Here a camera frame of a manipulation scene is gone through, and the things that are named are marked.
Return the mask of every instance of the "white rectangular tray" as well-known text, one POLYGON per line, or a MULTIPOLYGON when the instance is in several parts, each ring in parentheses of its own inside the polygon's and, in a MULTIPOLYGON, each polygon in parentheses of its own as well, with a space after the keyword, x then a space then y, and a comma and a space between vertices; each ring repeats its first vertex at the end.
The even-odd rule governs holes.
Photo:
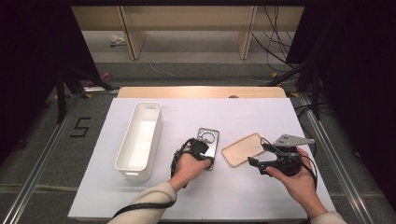
POLYGON ((135 105, 115 163, 126 178, 147 180, 151 177, 162 125, 159 103, 135 105))

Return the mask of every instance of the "black strap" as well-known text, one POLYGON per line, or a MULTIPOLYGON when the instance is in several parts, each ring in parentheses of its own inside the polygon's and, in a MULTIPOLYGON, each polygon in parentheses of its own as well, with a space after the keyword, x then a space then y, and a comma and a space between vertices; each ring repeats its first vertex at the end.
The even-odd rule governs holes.
POLYGON ((169 202, 169 203, 134 203, 128 206, 125 206, 121 208, 114 217, 118 216, 119 214, 122 214, 124 212, 129 212, 133 211, 136 209, 147 209, 147 208, 156 208, 156 209, 163 209, 163 208, 168 208, 172 207, 176 203, 176 200, 169 202))

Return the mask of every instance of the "sleeve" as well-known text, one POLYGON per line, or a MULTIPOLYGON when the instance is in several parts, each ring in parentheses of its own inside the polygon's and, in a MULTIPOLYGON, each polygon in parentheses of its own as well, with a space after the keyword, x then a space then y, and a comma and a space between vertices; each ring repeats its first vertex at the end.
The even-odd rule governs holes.
POLYGON ((326 214, 315 217, 311 220, 311 224, 323 224, 323 223, 347 224, 340 216, 340 214, 336 212, 328 212, 326 214))
MULTIPOLYGON (((146 189, 138 194, 130 204, 134 203, 169 203, 175 201, 177 193, 168 182, 146 189)), ((165 209, 136 209, 119 214, 108 224, 156 224, 160 221, 165 209)))

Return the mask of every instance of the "white table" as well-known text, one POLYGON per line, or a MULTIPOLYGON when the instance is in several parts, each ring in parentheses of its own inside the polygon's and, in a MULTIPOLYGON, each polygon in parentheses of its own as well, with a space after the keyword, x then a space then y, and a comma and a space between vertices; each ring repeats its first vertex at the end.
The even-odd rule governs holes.
MULTIPOLYGON (((166 210, 163 220, 176 221, 270 221, 306 218, 306 213, 276 179, 260 175, 244 163, 232 168, 221 154, 231 143, 252 133, 269 141, 281 134, 304 137, 287 98, 255 99, 150 99, 117 98, 108 111, 91 161, 78 188, 69 217, 79 220, 110 219, 143 189, 167 181, 173 154, 199 128, 219 130, 213 171, 204 171, 178 193, 177 203, 166 210), (151 179, 134 182, 116 170, 122 138, 137 102, 162 104, 163 129, 151 179)), ((312 158, 308 146, 302 146, 312 158)), ((265 152, 261 161, 275 155, 265 152)), ((329 210, 335 210, 318 174, 318 195, 329 210)))

